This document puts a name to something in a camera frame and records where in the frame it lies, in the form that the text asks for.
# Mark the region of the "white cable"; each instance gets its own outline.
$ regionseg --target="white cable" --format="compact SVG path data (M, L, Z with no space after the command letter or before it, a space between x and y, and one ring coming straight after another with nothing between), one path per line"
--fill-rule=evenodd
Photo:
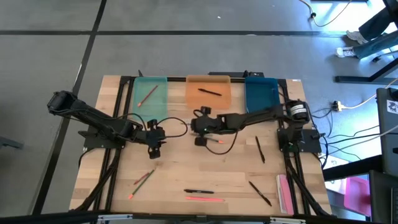
M392 82L390 82L390 84L386 85L386 87L384 87L384 88L389 88L397 80L398 80L398 78L394 79ZM365 100L364 102L362 102L362 103L360 103L360 104L358 104L356 106L344 106L344 105L341 105L341 108L342 109L355 109L355 108L358 108L358 107L364 105L365 103L367 103L369 100L373 99L375 96L376 96L376 94L371 96L369 99Z
M391 128L390 130L386 131L385 133L379 134L379 135L376 136L376 137L373 137L373 138L371 138L371 139L368 139L368 140L365 140L365 141L361 141L361 142L358 142L358 143L355 143L355 144L352 144L352 145L349 145L349 146L346 146L346 147L342 147L342 148L340 148L340 150L343 150L343 149L346 149L346 148L351 147L351 146L356 146L356 145L358 145L358 144L362 144L362 143L368 142L368 141L370 141L370 140L379 138L379 137L381 137L381 136L385 136L386 134L390 133L391 131L393 131L393 130L395 130L395 129L397 129L397 128L398 128L398 125L396 125L395 127Z
M302 2L302 3L304 3L304 4L306 4L306 5L308 6L308 8L310 9L311 14L313 13L312 7L311 7L311 5L309 5L309 3L307 3L307 2L304 1L304 0L299 0L299 1ZM325 26L331 24L335 19L337 19L337 17L340 16L341 13L344 12L344 10L346 10L346 8L348 7L348 5L349 5L352 1L353 1L353 0L349 0L349 2L347 3L346 7L344 7L344 9L341 10L341 12L340 12L339 14L337 14L337 16L336 16L334 19L332 19L330 22L326 23L325 25L318 25L317 22L316 22L316 20L315 20L315 16L313 16L313 17L311 16L311 18L313 19L313 23L315 23L315 25L316 25L317 27L325 27Z

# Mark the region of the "black pen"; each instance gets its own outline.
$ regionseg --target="black pen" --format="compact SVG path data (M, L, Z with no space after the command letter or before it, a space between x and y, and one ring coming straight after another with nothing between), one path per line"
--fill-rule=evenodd
M202 91L202 92L205 92L205 93L210 93L210 94L213 94L213 95L216 95L216 96L222 96L221 94L213 92L213 91L210 91L210 90L205 90L205 89L202 89L202 88L199 88L198 90Z
M192 189L184 189L186 193L203 193L203 194L213 194L214 192L209 190L192 190Z
M268 198L266 198L266 197L259 191L259 189L257 189L256 186L254 186L254 184L253 184L252 182L249 181L249 184L254 188L254 190L256 190L256 192L262 197L262 199L264 199L264 200L269 204L269 206L272 207L271 202L268 200Z
M266 163L266 158L264 158L264 155L262 154L259 138L257 138L257 136L256 136L256 142L257 142L257 147L259 148L259 151L260 151L260 156L261 156L262 163L265 164Z

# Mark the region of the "table leg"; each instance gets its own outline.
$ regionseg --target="table leg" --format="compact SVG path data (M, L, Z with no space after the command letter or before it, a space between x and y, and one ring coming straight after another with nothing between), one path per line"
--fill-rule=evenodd
M369 157L360 161L350 162L349 164L332 167L323 170L325 181L342 179L354 175L368 173L370 170L382 172L381 155Z
M398 68L398 58L384 66L378 72L370 77L349 77L349 76L336 76L335 82L338 83L362 83L362 84L389 84L394 78L385 78L391 72Z

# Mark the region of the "black floor line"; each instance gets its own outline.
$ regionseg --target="black floor line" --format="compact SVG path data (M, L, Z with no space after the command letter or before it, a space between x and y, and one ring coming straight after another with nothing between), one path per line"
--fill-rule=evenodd
M266 30L0 30L0 35L284 35L341 37L345 31L266 31Z
M0 30L0 35L90 35L91 30Z
M95 19L92 33L90 35L90 38L88 39L87 47L86 47L85 53L83 55L83 59L81 61L81 67L77 74L75 85L73 86L73 89L72 89L72 92L76 95L79 92L81 82L83 81L83 77L84 77L85 70L87 67L88 59L90 57L91 50L93 49L93 46L94 46L94 41L95 41L96 36L93 33L96 32L98 30L98 27L100 26L100 22L101 22L103 13L104 13L105 5L106 5L106 0L102 0L101 4L99 5L99 9L98 9L98 13L97 13L97 16ZM43 206L45 203L45 198L47 197L47 193L49 192L52 177L54 175L55 168L57 166L58 158L60 156L62 144L63 144L63 142L65 140L65 136L67 134L68 126L69 126L69 119L62 118L61 123L60 123L60 128L58 130L58 133L57 133L55 140L53 142L53 145L52 145L51 155L49 156L50 160L47 163L48 166L45 170L45 175L44 175L44 178L42 179L43 181L41 182L41 184L39 183L40 190L39 190L39 193L37 194L37 198L34 203L34 207L33 207L33 211L32 211L33 215L39 215L42 213L42 209L43 209Z
M341 37L344 31L261 31L261 30L100 30L96 35L284 35Z

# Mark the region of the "person's leg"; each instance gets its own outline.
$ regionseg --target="person's leg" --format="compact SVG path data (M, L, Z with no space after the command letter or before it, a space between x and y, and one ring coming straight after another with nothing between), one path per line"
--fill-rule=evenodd
M392 18L390 17L388 10L384 8L370 20L365 22L359 28L359 32L367 41L370 41L379 37L391 22L393 22Z
M380 36L366 44L353 47L353 51L357 58L361 59L395 45L398 45L398 30Z

